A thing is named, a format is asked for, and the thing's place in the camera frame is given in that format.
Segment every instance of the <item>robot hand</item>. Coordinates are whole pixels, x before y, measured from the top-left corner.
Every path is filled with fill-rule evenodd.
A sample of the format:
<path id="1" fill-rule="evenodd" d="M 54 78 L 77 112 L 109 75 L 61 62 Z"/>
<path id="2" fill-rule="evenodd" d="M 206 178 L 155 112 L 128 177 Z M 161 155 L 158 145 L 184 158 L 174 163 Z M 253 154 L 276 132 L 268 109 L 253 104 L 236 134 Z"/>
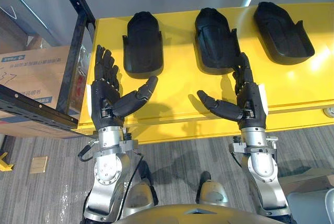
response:
<path id="1" fill-rule="evenodd" d="M 238 122 L 239 129 L 246 127 L 266 128 L 268 109 L 264 89 L 253 82 L 253 74 L 246 54 L 241 53 L 240 58 L 240 66 L 233 68 L 237 105 L 223 100 L 215 100 L 202 90 L 199 90 L 197 95 L 211 113 Z"/>
<path id="2" fill-rule="evenodd" d="M 118 67 L 109 50 L 98 45 L 95 81 L 91 85 L 91 117 L 97 130 L 108 126 L 123 127 L 124 117 L 140 109 L 151 97 L 158 78 L 151 76 L 138 91 L 121 97 L 116 77 Z"/>

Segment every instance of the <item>yellow table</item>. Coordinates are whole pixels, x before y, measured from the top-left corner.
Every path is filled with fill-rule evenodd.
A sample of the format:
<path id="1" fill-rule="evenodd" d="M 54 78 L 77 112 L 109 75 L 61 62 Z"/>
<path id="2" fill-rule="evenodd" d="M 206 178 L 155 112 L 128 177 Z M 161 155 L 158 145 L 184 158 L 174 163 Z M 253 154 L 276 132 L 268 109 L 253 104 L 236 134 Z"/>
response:
<path id="1" fill-rule="evenodd" d="M 334 22 L 333 3 L 286 4 L 294 22 L 304 28 L 315 48 L 315 55 L 296 65 L 273 63 L 264 50 L 253 14 L 256 6 L 220 8 L 230 28 L 237 28 L 240 49 L 249 58 L 254 81 L 265 84 L 269 116 L 268 131 L 333 124 L 322 108 L 334 105 Z M 234 135 L 237 124 L 218 119 L 198 100 L 199 89 L 216 99 L 236 102 L 232 74 L 208 75 L 196 62 L 195 19 L 199 11 L 155 14 L 163 35 L 164 69 L 150 101 L 125 120 L 140 143 L 186 138 Z M 94 80 L 93 66 L 98 44 L 110 49 L 120 67 L 117 77 L 121 94 L 140 87 L 145 80 L 130 78 L 123 69 L 122 35 L 127 35 L 131 17 L 99 19 L 96 23 L 87 83 Z M 92 134 L 94 125 L 88 115 L 86 95 L 78 128 Z"/>

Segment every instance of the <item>yellow table edge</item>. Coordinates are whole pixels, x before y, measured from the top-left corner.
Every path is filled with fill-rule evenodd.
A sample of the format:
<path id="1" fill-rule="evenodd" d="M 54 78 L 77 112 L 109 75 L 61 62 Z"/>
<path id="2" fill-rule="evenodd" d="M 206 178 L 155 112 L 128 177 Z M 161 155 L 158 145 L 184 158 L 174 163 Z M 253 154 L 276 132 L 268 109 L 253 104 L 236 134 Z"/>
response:
<path id="1" fill-rule="evenodd" d="M 96 39 L 97 39 L 97 34 L 98 34 L 98 25 L 99 25 L 99 20 L 97 20 L 97 29 L 95 31 L 95 36 L 94 36 L 94 43 L 93 45 L 96 45 Z M 89 74 L 91 75 L 90 72 L 93 72 L 93 68 L 91 68 L 92 66 L 90 66 L 90 70 L 89 70 Z M 283 104 L 283 105 L 272 105 L 269 107 L 269 116 L 268 118 L 270 119 L 272 115 L 274 114 L 282 114 L 285 115 L 286 119 L 289 121 L 289 116 L 287 115 L 288 113 L 293 113 L 293 112 L 301 112 L 302 117 L 307 117 L 310 116 L 309 114 L 306 113 L 306 110 L 311 110 L 312 112 L 314 111 L 320 111 L 322 113 L 322 108 L 327 108 L 330 106 L 334 106 L 334 99 L 332 100 L 323 100 L 323 101 L 313 101 L 311 103 L 291 103 L 291 104 Z M 287 129 L 297 129 L 297 128 L 304 128 L 304 127 L 312 127 L 312 126 L 321 126 L 321 125 L 329 125 L 329 124 L 333 124 L 333 120 L 328 118 L 327 121 L 322 122 L 322 123 L 316 123 L 314 121 L 314 117 L 319 117 L 319 114 L 314 114 L 313 115 L 313 119 L 310 120 L 309 122 L 304 122 L 304 125 L 301 124 L 292 124 L 292 125 L 287 125 L 284 127 L 278 127 L 278 128 L 269 128 L 268 131 L 282 131 L 282 130 L 287 130 Z M 163 122 L 163 124 L 161 124 L 161 122 L 157 122 L 155 119 L 140 119 L 140 121 L 131 121 L 131 120 L 126 120 L 125 122 L 125 126 L 127 127 L 142 127 L 142 126 L 148 126 L 148 125 L 153 125 L 151 127 L 149 127 L 147 129 L 148 132 L 151 132 L 150 128 L 158 128 L 159 124 L 160 125 L 164 125 L 165 127 L 168 126 L 168 128 L 173 129 L 175 127 L 175 129 L 178 129 L 178 127 L 180 127 L 180 124 L 182 123 L 187 123 L 187 122 L 197 122 L 199 125 L 207 125 L 207 123 L 203 123 L 207 120 L 209 120 L 208 122 L 211 122 L 212 120 L 217 119 L 216 116 L 212 115 L 211 113 L 207 112 L 207 113 L 202 113 L 200 116 L 196 116 L 193 117 L 193 115 L 188 114 L 188 115 L 174 115 L 172 117 L 162 117 L 160 118 L 161 122 Z M 81 120 L 81 116 L 80 116 L 80 121 L 78 124 L 78 128 L 74 129 L 75 132 L 78 133 L 82 133 L 82 134 L 87 134 L 87 135 L 91 135 L 92 132 L 94 131 L 94 126 L 92 124 L 92 122 L 90 123 L 82 123 Z M 236 128 L 234 129 L 234 131 L 225 133 L 220 131 L 219 133 L 207 133 L 207 134 L 203 134 L 203 135 L 192 135 L 192 136 L 174 136 L 172 138 L 161 138 L 159 136 L 157 136 L 157 140 L 139 140 L 140 143 L 155 143 L 155 142 L 161 142 L 161 141 L 168 141 L 168 140 L 178 140 L 178 139 L 189 139 L 189 138 L 201 138 L 201 137 L 217 137 L 217 136 L 228 136 L 228 135 L 235 135 L 239 132 L 239 130 Z"/>

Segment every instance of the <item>metal shelf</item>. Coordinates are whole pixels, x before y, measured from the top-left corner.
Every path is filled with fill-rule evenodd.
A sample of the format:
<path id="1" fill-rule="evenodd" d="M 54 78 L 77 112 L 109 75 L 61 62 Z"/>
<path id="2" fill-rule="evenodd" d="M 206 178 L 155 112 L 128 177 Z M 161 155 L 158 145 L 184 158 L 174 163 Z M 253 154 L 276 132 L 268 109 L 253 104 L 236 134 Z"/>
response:
<path id="1" fill-rule="evenodd" d="M 0 85 L 1 111 L 25 117 L 32 121 L 65 131 L 70 131 L 72 128 L 76 128 L 78 124 L 77 119 L 68 115 L 68 110 L 75 66 L 78 61 L 82 38 L 84 36 L 83 33 L 85 28 L 87 28 L 90 38 L 93 41 L 95 31 L 95 18 L 88 7 L 87 2 L 85 0 L 69 1 L 78 13 L 78 18 L 72 36 L 56 109 L 52 109 L 20 94 L 19 92 Z"/>

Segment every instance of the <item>silver metal bracket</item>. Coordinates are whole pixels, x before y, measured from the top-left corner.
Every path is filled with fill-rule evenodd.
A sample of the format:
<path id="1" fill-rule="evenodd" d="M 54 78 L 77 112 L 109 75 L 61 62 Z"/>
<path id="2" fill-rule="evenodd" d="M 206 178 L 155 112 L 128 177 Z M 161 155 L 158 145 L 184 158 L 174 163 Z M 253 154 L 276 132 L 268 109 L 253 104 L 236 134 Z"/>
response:
<path id="1" fill-rule="evenodd" d="M 123 140 L 119 142 L 119 145 L 103 148 L 102 150 L 96 152 L 93 155 L 93 157 L 97 158 L 105 155 L 119 154 L 136 148 L 138 148 L 138 140 L 136 139 Z"/>
<path id="2" fill-rule="evenodd" d="M 251 146 L 247 147 L 246 143 L 230 143 L 229 144 L 229 151 L 232 153 L 239 153 L 239 154 L 252 154 L 252 153 L 264 153 L 264 154 L 275 154 L 276 149 L 265 146 Z"/>

